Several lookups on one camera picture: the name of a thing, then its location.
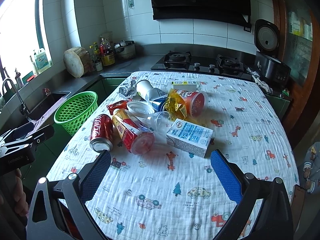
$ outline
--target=basket rim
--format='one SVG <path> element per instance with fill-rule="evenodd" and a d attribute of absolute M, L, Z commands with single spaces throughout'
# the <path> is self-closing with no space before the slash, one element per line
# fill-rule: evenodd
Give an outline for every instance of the basket rim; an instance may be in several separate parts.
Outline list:
<path fill-rule="evenodd" d="M 91 104 L 85 111 L 87 111 L 89 108 L 92 108 L 93 105 L 94 105 L 95 103 L 97 103 L 97 101 L 98 101 L 98 95 L 97 95 L 96 92 L 94 92 L 94 91 L 84 91 L 84 92 L 75 94 L 75 95 L 73 95 L 71 98 L 67 99 L 67 100 L 66 100 L 61 106 L 59 106 L 59 108 L 56 110 L 56 112 L 54 113 L 54 117 L 53 117 L 54 122 L 55 122 L 56 124 L 61 124 L 61 125 L 62 125 L 62 124 L 67 124 L 67 123 L 69 123 L 69 122 L 72 122 L 72 121 L 76 120 L 76 119 L 79 118 L 81 115 L 83 115 L 85 111 L 82 112 L 81 114 L 75 116 L 74 118 L 72 118 L 72 119 L 70 119 L 70 120 L 67 120 L 67 121 L 58 121 L 57 118 L 56 118 L 57 112 L 60 110 L 60 108 L 64 107 L 66 104 L 68 104 L 74 97 L 79 96 L 79 95 L 81 95 L 81 94 L 87 94 L 87 93 L 89 93 L 89 94 L 91 94 L 91 93 L 94 94 L 95 99 L 94 99 L 94 101 L 92 102 L 92 104 Z"/>

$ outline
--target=gray jacket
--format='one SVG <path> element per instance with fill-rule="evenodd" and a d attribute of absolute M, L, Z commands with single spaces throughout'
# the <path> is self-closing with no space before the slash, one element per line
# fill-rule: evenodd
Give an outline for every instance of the gray jacket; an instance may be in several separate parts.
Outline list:
<path fill-rule="evenodd" d="M 307 151 L 304 158 L 303 171 L 310 168 L 309 180 L 312 181 L 310 193 L 320 192 L 320 142 L 314 143 Z"/>

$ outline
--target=white patterned tablecloth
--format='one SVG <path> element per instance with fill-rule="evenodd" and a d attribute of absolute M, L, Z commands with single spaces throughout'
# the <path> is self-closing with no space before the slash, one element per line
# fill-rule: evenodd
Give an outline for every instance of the white patterned tablecloth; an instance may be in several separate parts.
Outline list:
<path fill-rule="evenodd" d="M 228 199 L 210 167 L 210 153 L 219 149 L 246 173 L 273 180 L 281 177 L 291 199 L 299 184 L 297 166 L 284 129 L 259 87 L 242 80 L 177 72 L 135 72 L 130 80 L 148 79 L 153 87 L 168 92 L 169 81 L 199 81 L 208 94 L 208 110 L 200 123 L 214 130 L 205 158 L 166 144 L 156 134 L 151 151 L 130 154 L 115 130 L 113 159 L 97 193 L 86 203 L 107 237 L 120 239 L 212 239 L 236 203 Z M 89 146 L 93 119 L 110 114 L 106 106 L 121 100 L 114 91 L 70 140 L 53 167 L 50 181 L 79 172 L 97 153 Z M 170 161 L 174 170 L 168 169 Z M 192 198 L 188 192 L 201 191 Z M 257 201 L 242 236 L 247 236 L 258 215 Z"/>

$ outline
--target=red coca-cola can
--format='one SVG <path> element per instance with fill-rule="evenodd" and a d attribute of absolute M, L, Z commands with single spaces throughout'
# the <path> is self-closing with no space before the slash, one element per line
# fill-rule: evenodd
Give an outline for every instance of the red coca-cola can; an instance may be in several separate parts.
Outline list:
<path fill-rule="evenodd" d="M 112 138 L 113 124 L 107 114 L 101 114 L 93 120 L 90 136 L 90 147 L 101 153 L 104 150 L 111 151 L 113 148 Z"/>

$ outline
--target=metal screw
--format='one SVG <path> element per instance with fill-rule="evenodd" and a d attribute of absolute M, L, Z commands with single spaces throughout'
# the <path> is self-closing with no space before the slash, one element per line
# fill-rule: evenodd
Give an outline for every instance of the metal screw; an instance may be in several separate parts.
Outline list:
<path fill-rule="evenodd" d="M 283 181 L 282 181 L 282 179 L 281 178 L 276 178 L 276 183 L 279 183 L 279 184 L 281 184 Z"/>
<path fill-rule="evenodd" d="M 42 178 L 39 179 L 39 183 L 40 183 L 40 184 L 43 184 L 43 183 L 46 182 L 46 180 L 47 180 L 47 179 L 46 179 L 45 177 L 42 177 Z"/>
<path fill-rule="evenodd" d="M 68 179 L 73 180 L 73 179 L 75 179 L 76 177 L 77 177 L 77 174 L 71 173 L 71 174 L 68 176 Z"/>
<path fill-rule="evenodd" d="M 254 178 L 254 175 L 253 175 L 252 173 L 248 172 L 248 173 L 245 174 L 245 177 L 246 177 L 247 179 L 253 179 L 253 178 Z"/>

